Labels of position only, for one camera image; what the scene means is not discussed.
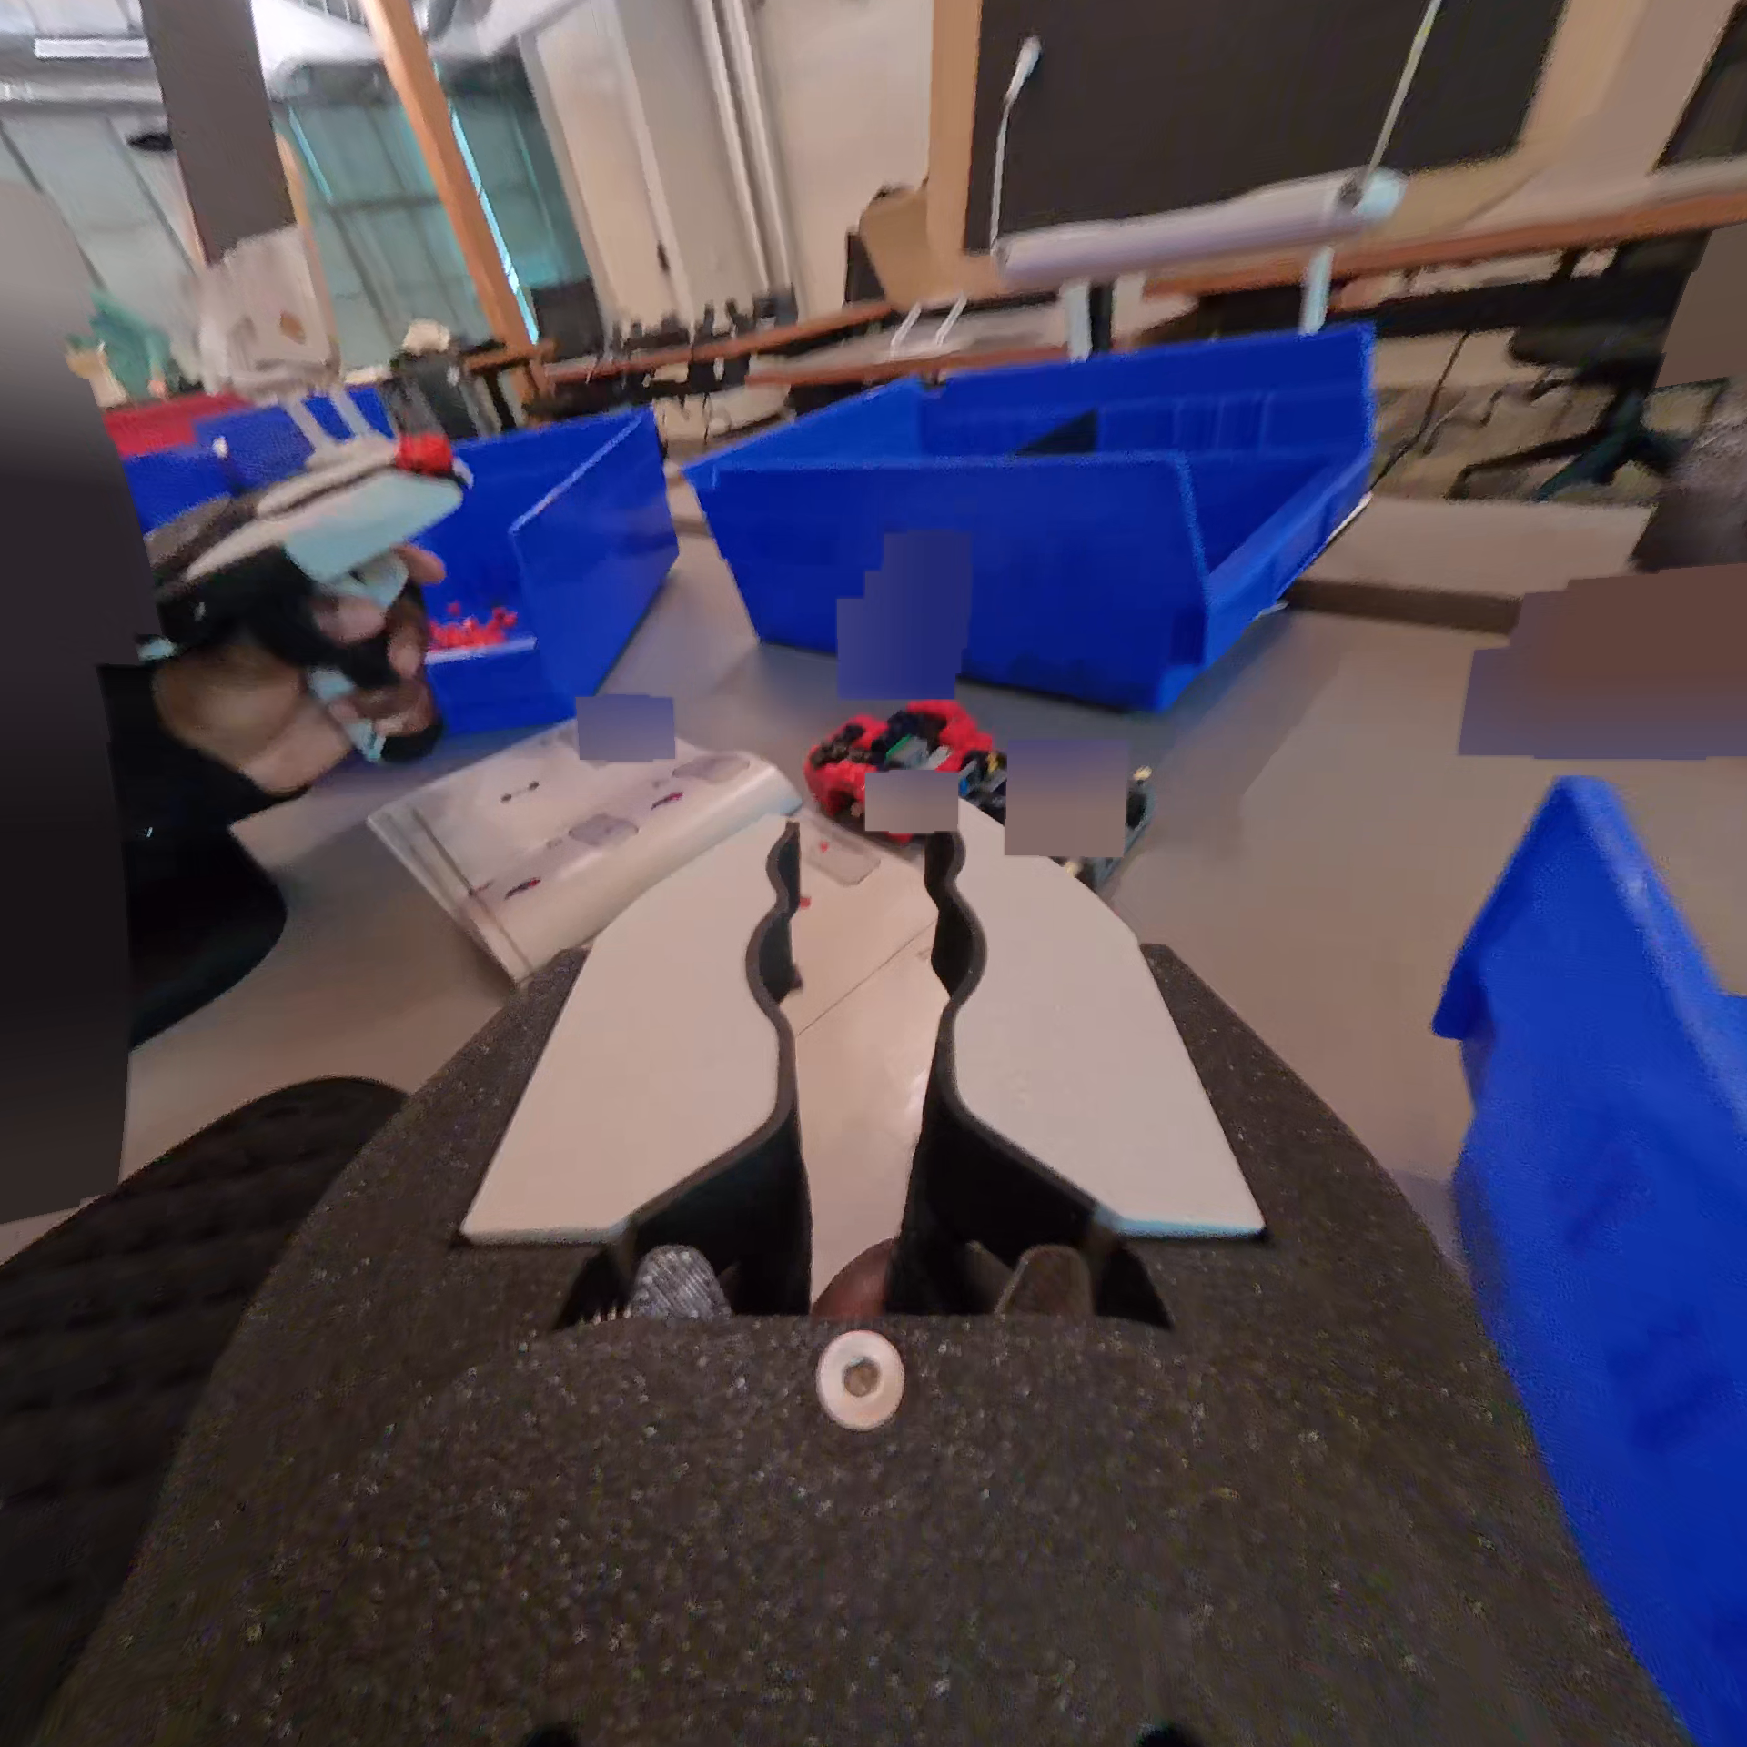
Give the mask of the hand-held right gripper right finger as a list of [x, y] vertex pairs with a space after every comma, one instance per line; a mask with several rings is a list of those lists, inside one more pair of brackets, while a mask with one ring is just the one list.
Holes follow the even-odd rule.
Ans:
[[963, 802], [929, 842], [934, 1089], [969, 1142], [1122, 1240], [1249, 1242], [1265, 1218], [1132, 929]]

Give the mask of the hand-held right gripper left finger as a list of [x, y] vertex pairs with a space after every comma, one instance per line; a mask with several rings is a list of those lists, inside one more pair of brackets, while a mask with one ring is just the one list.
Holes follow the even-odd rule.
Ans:
[[652, 885], [586, 951], [457, 1235], [607, 1244], [778, 1115], [787, 1031], [756, 940], [787, 925], [788, 816]]

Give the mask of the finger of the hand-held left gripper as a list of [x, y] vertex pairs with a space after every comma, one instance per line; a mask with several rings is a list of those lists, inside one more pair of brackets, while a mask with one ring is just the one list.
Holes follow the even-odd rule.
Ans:
[[[430, 518], [452, 514], [472, 490], [470, 468], [459, 459], [465, 468], [465, 485], [410, 476], [392, 465], [395, 445], [397, 441], [354, 441], [312, 456], [303, 474], [257, 494], [257, 516], [303, 512], [383, 483], [401, 490], [403, 496], [410, 494], [417, 509], [432, 507]], [[448, 496], [448, 509], [434, 509], [437, 494]]]
[[468, 481], [455, 476], [364, 476], [288, 510], [283, 550], [314, 583], [363, 579], [452, 516], [466, 494]]

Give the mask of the small blue plastic bin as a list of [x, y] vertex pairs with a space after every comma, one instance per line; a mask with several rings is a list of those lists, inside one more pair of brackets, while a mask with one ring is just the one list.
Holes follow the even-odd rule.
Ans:
[[648, 408], [463, 443], [472, 490], [417, 545], [430, 623], [519, 614], [506, 650], [430, 660], [448, 734], [539, 731], [601, 691], [681, 554]]

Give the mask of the partly built lego car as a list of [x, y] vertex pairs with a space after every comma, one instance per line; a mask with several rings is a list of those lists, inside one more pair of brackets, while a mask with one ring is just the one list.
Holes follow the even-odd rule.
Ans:
[[1009, 816], [1009, 758], [963, 705], [914, 701], [887, 718], [856, 714], [816, 743], [805, 760], [805, 789], [819, 816], [870, 842], [909, 851], [920, 834], [887, 832], [867, 822], [870, 776], [949, 774], [958, 798], [998, 825]]

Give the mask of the person's left hand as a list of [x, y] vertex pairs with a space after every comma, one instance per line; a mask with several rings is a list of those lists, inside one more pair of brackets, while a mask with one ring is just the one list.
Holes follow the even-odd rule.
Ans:
[[295, 798], [355, 754], [352, 732], [370, 729], [386, 751], [426, 754], [441, 736], [441, 711], [426, 658], [426, 589], [446, 581], [434, 552], [403, 545], [405, 589], [392, 607], [355, 594], [317, 592], [310, 625], [323, 643], [386, 645], [395, 680], [332, 701], [250, 636], [183, 654], [152, 674], [152, 698], [164, 731], [253, 783], [273, 800]]

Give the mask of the row of blue bins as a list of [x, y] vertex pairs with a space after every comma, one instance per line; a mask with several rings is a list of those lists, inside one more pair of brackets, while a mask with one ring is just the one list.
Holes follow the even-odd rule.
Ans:
[[144, 536], [183, 514], [295, 476], [312, 456], [301, 427], [281, 405], [253, 405], [199, 427], [188, 448], [122, 458]]

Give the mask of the red plastic bin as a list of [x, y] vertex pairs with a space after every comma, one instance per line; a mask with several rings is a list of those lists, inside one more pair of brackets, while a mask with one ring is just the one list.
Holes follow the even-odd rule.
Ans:
[[233, 394], [190, 394], [106, 408], [101, 421], [121, 458], [133, 461], [190, 448], [201, 441], [204, 423], [252, 410], [252, 403]]

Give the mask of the white cardboard boxes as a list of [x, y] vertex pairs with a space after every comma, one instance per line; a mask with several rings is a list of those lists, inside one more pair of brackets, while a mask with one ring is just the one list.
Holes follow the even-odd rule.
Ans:
[[266, 403], [308, 396], [339, 379], [337, 317], [303, 228], [237, 243], [203, 272], [195, 301], [208, 390]]

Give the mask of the instruction booklet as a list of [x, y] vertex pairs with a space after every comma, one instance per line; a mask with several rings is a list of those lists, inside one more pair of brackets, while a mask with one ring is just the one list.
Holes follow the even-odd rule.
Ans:
[[754, 754], [583, 760], [554, 729], [379, 809], [372, 832], [516, 983], [590, 951], [648, 889], [763, 818], [798, 827], [796, 1045], [812, 1260], [896, 1235], [945, 996], [920, 867], [805, 807]]

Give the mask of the black hanging panel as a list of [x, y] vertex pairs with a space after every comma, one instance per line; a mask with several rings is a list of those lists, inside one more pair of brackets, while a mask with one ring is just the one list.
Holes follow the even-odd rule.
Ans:
[[252, 3], [142, 3], [141, 12], [204, 265], [294, 228]]

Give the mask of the large blue divided bin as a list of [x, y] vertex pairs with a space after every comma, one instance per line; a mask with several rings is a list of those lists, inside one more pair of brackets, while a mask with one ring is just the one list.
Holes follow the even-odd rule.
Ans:
[[[1362, 509], [1374, 352], [1347, 323], [907, 379], [687, 478], [765, 645], [836, 654], [876, 583], [961, 680], [1158, 714]], [[1092, 408], [1131, 448], [1012, 456]]]

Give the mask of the black bin divider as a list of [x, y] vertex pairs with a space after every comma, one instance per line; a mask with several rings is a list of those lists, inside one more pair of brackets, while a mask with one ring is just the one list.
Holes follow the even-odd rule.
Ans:
[[1129, 425], [1122, 408], [1092, 407], [1020, 445], [1012, 458], [1052, 461], [1114, 456], [1131, 448]]

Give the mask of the black office chair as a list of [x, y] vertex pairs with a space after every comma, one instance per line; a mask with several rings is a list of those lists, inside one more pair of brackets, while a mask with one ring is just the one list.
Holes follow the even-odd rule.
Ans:
[[1465, 467], [1447, 499], [1469, 501], [1482, 478], [1547, 463], [1564, 467], [1533, 492], [1538, 505], [1575, 487], [1609, 487], [1627, 468], [1667, 479], [1687, 445], [1655, 430], [1647, 410], [1680, 299], [1711, 239], [1711, 230], [1638, 239], [1620, 246], [1604, 272], [1582, 279], [1576, 252], [1567, 254], [1553, 277], [1555, 290], [1540, 301], [1540, 321], [1520, 327], [1507, 354], [1540, 372], [1531, 390], [1535, 401], [1560, 377], [1569, 388], [1607, 392], [1607, 403], [1596, 425], [1580, 436]]

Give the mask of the white rolled tube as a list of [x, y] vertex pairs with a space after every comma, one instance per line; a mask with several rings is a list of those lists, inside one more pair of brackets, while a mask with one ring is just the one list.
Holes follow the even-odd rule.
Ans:
[[1125, 221], [1003, 234], [990, 261], [1003, 288], [1038, 292], [1223, 257], [1322, 252], [1387, 225], [1407, 190], [1407, 177], [1387, 168], [1345, 172]]

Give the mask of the wood framed black board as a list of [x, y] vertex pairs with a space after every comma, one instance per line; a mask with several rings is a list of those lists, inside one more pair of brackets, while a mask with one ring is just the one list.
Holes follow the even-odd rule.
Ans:
[[[1001, 99], [1003, 223], [1127, 221], [1358, 170], [1385, 130], [1427, 4], [934, 4], [929, 168], [859, 232], [896, 308], [989, 299]], [[1480, 239], [1549, 252], [1657, 208], [1744, 203], [1744, 155], [1664, 170], [1744, 4], [1440, 4], [1385, 165], [1387, 225], [1347, 279], [1475, 259]]]

